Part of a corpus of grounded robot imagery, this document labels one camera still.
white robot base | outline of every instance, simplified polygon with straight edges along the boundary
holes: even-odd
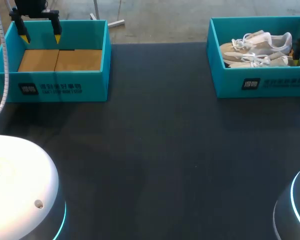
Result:
[[[300,172],[278,198],[272,222],[278,240],[300,240]]]
[[[0,135],[0,240],[60,240],[66,214],[49,155],[28,140]]]

white cable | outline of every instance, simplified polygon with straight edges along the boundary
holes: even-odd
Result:
[[[3,50],[3,66],[4,66],[4,87],[3,87],[2,100],[0,102],[0,113],[1,113],[7,101],[8,88],[9,88],[8,51],[7,51],[7,45],[5,40],[5,32],[2,26],[1,18],[0,18],[0,39],[1,39],[1,45]]]
[[[6,5],[6,8],[9,10],[9,13],[10,13],[12,11],[12,8],[11,8],[9,0],[5,0],[5,5]]]

logo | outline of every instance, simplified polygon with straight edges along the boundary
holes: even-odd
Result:
[[[242,90],[256,90],[258,89],[260,78],[246,78],[242,84]]]
[[[38,95],[39,92],[34,83],[19,83],[19,88],[23,95]]]

glowing blue light ring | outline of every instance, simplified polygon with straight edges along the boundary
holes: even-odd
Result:
[[[290,190],[290,198],[291,198],[291,203],[292,203],[292,208],[293,208],[294,214],[300,222],[300,215],[297,211],[297,208],[296,208],[296,205],[295,205],[295,200],[294,200],[294,185],[295,185],[295,181],[296,181],[296,178],[298,177],[299,173],[300,172],[298,172],[298,174],[294,177],[294,179],[292,181],[291,190]]]
[[[61,232],[61,229],[63,228],[65,220],[66,220],[66,212],[67,212],[67,204],[66,204],[66,202],[64,202],[64,216],[63,216],[63,220],[62,220],[61,226],[59,228],[59,231],[56,233],[55,237],[52,240],[56,240],[57,237],[59,236],[59,234]]]

white metal stand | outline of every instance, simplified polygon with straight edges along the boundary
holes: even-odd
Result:
[[[100,17],[99,17],[99,10],[98,10],[97,0],[93,0],[93,3],[94,3],[95,15],[93,13],[90,13],[90,19],[91,20],[99,20]],[[116,26],[124,25],[124,24],[125,24],[125,20],[122,19],[122,20],[119,20],[119,21],[110,22],[108,24],[108,27],[113,28],[113,27],[116,27]]]

